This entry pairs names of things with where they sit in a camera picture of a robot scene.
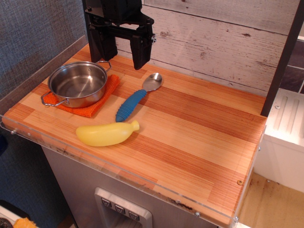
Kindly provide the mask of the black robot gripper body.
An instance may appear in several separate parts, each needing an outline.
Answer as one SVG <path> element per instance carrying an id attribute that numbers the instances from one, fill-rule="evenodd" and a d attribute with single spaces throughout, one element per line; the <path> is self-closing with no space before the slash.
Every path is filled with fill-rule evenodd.
<path id="1" fill-rule="evenodd" d="M 96 6 L 88 6 L 89 28 L 97 32 L 100 41 L 138 38 L 140 43 L 153 44 L 154 20 L 142 12 L 140 0 L 101 0 Z"/>

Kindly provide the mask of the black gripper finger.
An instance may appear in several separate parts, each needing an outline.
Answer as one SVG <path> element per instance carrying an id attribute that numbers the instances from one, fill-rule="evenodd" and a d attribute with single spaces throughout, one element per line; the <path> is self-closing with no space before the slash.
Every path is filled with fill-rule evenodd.
<path id="1" fill-rule="evenodd" d="M 109 61 L 118 53 L 115 37 L 97 30 L 90 30 L 89 47 L 92 62 Z"/>
<path id="2" fill-rule="evenodd" d="M 134 69 L 139 70 L 150 61 L 152 42 L 148 38 L 132 36 L 130 45 Z"/>

